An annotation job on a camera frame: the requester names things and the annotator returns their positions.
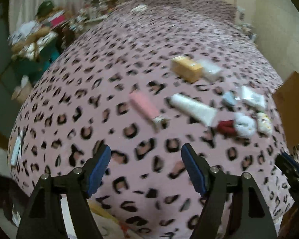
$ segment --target cardboard box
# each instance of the cardboard box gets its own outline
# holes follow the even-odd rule
[[[293,72],[273,94],[289,150],[299,144],[299,73]]]
[[[203,75],[202,66],[187,56],[173,58],[171,69],[189,83],[198,81]]]

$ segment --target leopard print bedsheet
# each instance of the leopard print bedsheet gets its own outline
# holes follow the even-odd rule
[[[67,174],[106,143],[112,158],[93,198],[144,238],[189,238],[205,203],[181,160],[180,147],[189,142],[211,166],[233,175],[250,172],[273,219],[279,218],[293,204],[286,177],[274,165],[275,156],[288,151],[272,99],[281,78],[230,22],[170,6],[130,12],[137,4],[119,6],[83,34],[35,85],[10,137],[13,141],[23,130],[13,179],[30,195],[42,174]],[[212,60],[222,66],[222,77],[212,84],[185,82],[170,71],[171,58],[183,54]],[[221,104],[224,92],[243,85],[266,97],[272,136],[217,134],[218,121],[233,119],[234,112],[254,113],[242,103],[233,109]],[[130,107],[128,94],[135,89],[171,118],[159,133]],[[174,93],[217,108],[213,126],[206,128],[173,108]],[[230,197],[223,224],[229,208]]]

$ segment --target screw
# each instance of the screw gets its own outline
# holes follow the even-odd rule
[[[82,168],[80,168],[80,167],[76,167],[76,168],[73,169],[73,172],[74,172],[75,174],[80,174],[80,173],[82,172]]]
[[[249,172],[244,172],[243,176],[249,180],[251,178],[251,174]]]
[[[49,175],[47,173],[41,175],[42,180],[46,180],[47,178],[49,178]]]
[[[210,170],[211,170],[213,173],[217,173],[217,172],[219,172],[219,169],[218,169],[216,166],[211,167]]]

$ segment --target pink tube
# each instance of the pink tube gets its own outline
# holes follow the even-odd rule
[[[146,118],[154,120],[160,115],[160,112],[154,104],[145,96],[145,94],[134,91],[129,94],[129,98],[134,106],[143,114]]]

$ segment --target hello kitty plush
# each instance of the hello kitty plush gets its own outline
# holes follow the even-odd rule
[[[271,136],[272,134],[272,122],[267,114],[263,112],[257,113],[257,124],[258,132],[265,134],[266,136]]]
[[[256,132],[256,122],[251,117],[246,116],[241,112],[236,112],[234,128],[238,137],[251,138]]]

